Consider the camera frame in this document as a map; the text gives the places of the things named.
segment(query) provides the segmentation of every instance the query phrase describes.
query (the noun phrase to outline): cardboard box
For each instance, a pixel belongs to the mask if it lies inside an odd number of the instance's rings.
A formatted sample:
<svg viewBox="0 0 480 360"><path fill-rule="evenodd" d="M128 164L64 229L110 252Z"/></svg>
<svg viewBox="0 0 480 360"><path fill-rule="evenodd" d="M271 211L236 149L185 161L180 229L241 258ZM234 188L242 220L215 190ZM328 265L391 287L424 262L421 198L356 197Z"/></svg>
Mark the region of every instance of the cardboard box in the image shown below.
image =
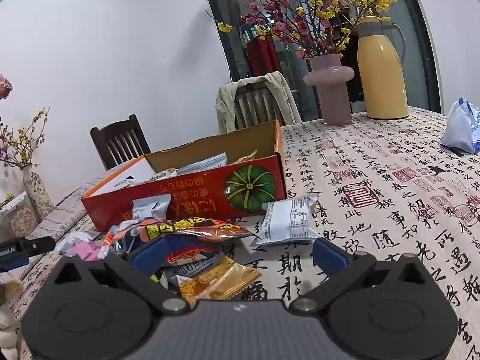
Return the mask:
<svg viewBox="0 0 480 360"><path fill-rule="evenodd" d="M233 164L255 150L255 159ZM167 219L260 215L264 213L262 203L287 196L281 151L278 121L198 139L130 161L88 191L82 202L98 231L130 219L132 200L167 193L172 195ZM227 154L226 166L106 192L118 181L149 172L149 168L152 173L180 168L222 152Z"/></svg>

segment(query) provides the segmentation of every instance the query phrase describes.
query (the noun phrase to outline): plush toy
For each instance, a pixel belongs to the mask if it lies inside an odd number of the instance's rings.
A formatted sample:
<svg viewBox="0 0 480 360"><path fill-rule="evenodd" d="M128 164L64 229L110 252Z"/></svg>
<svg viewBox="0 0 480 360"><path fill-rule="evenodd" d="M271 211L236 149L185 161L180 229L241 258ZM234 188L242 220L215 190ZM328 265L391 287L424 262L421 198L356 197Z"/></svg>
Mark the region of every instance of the plush toy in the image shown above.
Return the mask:
<svg viewBox="0 0 480 360"><path fill-rule="evenodd" d="M17 334L14 314L8 302L22 292L22 283L13 279L0 283L0 350L7 360L17 360Z"/></svg>

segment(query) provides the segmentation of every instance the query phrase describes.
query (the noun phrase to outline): green pumpkin image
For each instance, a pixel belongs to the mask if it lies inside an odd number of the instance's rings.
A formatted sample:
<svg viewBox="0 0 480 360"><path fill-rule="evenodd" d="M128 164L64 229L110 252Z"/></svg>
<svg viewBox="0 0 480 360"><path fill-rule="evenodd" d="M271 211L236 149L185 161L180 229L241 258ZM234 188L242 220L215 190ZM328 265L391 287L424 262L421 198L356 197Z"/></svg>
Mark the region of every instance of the green pumpkin image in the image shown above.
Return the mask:
<svg viewBox="0 0 480 360"><path fill-rule="evenodd" d="M246 165L226 177L225 196L239 211L255 214L262 204L272 202L277 194L273 175L261 166Z"/></svg>

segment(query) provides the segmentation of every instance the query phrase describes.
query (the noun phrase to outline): pink glass vase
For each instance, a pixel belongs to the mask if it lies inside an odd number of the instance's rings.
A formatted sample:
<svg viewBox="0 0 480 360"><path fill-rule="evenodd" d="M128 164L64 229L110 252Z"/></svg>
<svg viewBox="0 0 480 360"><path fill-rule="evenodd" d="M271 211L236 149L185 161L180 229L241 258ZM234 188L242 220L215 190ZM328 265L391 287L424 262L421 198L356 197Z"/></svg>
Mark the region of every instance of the pink glass vase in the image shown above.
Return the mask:
<svg viewBox="0 0 480 360"><path fill-rule="evenodd" d="M303 81L317 89L323 122L328 126L342 126L352 121L347 81L355 73L348 66L342 66L338 54L315 56L310 59L312 71Z"/></svg>

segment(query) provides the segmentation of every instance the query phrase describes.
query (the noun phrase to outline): yellow pitcher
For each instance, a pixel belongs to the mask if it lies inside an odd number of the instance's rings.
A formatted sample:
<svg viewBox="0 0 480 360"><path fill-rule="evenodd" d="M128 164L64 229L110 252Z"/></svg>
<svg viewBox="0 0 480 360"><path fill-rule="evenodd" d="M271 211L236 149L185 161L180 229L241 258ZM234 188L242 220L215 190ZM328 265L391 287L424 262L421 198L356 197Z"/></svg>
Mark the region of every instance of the yellow pitcher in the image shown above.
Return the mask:
<svg viewBox="0 0 480 360"><path fill-rule="evenodd" d="M396 24L382 25L389 17L365 16L358 22L358 69L367 116L372 119L401 119L409 115L402 63L407 47ZM403 43L399 58L384 30L397 30Z"/></svg>

